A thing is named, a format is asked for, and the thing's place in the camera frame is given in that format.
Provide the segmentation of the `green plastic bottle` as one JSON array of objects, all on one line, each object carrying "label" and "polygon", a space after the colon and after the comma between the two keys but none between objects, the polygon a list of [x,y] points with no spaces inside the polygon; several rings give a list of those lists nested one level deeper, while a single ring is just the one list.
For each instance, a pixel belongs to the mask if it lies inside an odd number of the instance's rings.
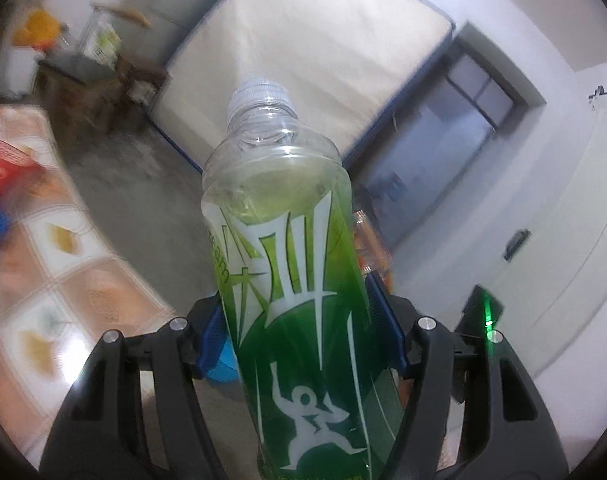
[{"label": "green plastic bottle", "polygon": [[215,281],[265,479],[377,479],[403,417],[335,144],[287,90],[242,84],[204,168]]}]

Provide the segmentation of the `patterned table cover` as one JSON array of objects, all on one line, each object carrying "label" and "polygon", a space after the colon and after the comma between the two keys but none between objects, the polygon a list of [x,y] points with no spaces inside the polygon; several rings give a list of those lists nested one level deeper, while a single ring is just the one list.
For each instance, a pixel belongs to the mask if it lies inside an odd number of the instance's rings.
[{"label": "patterned table cover", "polygon": [[38,465],[98,338],[153,332],[174,312],[94,226],[45,110],[0,106],[0,139],[45,169],[0,248],[0,426]]}]

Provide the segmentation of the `wooden chair black seat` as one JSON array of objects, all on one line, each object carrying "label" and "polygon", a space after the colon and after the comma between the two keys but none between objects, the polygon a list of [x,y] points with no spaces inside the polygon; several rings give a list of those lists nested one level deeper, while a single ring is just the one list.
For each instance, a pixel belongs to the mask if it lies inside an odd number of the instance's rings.
[{"label": "wooden chair black seat", "polygon": [[107,129],[120,100],[122,84],[115,68],[85,54],[90,36],[105,16],[150,29],[139,10],[93,2],[81,37],[73,49],[55,50],[38,62],[33,90],[56,132],[76,136],[84,128]]}]

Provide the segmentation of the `red colourful snack bag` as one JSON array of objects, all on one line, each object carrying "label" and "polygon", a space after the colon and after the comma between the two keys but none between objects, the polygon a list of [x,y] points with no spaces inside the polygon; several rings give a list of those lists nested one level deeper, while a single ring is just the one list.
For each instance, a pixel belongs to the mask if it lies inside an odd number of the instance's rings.
[{"label": "red colourful snack bag", "polygon": [[44,168],[30,155],[0,140],[0,207],[21,203],[43,174]]}]

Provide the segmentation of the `white door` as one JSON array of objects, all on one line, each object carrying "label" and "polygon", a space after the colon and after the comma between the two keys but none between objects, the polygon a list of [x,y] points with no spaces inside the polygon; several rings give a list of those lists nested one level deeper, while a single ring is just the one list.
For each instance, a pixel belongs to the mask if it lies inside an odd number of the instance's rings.
[{"label": "white door", "polygon": [[588,103],[593,129],[563,194],[532,222],[511,261],[471,279],[503,304],[494,325],[532,376],[576,341],[607,299],[607,87]]}]

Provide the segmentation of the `yellow plastic bag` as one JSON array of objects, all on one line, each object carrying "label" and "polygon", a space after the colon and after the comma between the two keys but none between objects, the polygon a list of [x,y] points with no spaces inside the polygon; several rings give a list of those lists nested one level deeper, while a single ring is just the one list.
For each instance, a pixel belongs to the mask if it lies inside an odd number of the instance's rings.
[{"label": "yellow plastic bag", "polygon": [[52,50],[61,31],[61,22],[44,9],[31,11],[26,22],[12,34],[12,45],[35,51]]}]

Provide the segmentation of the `blue mesh trash basket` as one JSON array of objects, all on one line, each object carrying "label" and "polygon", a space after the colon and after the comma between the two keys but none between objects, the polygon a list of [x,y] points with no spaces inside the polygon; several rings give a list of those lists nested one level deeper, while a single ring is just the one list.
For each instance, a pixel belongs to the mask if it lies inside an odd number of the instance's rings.
[{"label": "blue mesh trash basket", "polygon": [[236,356],[232,343],[229,340],[225,341],[218,361],[207,371],[206,377],[220,384],[230,384],[238,382],[239,373],[236,362]]}]

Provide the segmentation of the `dark doorway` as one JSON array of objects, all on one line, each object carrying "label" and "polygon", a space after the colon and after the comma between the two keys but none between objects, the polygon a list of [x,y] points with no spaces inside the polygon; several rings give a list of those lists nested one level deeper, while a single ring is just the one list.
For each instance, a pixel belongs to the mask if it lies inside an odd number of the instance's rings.
[{"label": "dark doorway", "polygon": [[390,248],[424,223],[495,139],[545,99],[467,23],[346,158],[354,203]]}]

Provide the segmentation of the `white mattress blue trim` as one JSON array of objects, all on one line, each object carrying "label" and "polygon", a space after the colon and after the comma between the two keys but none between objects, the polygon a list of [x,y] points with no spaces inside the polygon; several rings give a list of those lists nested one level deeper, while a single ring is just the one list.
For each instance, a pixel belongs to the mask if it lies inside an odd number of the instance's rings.
[{"label": "white mattress blue trim", "polygon": [[299,117],[349,155],[454,28],[427,0],[218,0],[171,58],[152,119],[204,165],[225,138],[233,92],[263,77],[285,87]]}]

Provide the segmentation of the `dark wooden stool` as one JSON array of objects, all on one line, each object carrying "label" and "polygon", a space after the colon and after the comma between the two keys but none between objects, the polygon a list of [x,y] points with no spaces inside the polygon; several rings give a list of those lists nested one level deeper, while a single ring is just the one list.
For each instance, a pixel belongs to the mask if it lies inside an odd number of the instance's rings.
[{"label": "dark wooden stool", "polygon": [[[149,58],[141,58],[134,54],[119,53],[114,69],[119,79],[119,87],[108,122],[107,132],[109,133],[116,130],[120,120],[128,115],[134,105],[138,106],[143,117],[147,119],[170,79],[166,67]],[[134,99],[135,89],[140,86],[146,88],[147,91],[142,101],[136,101]]]}]

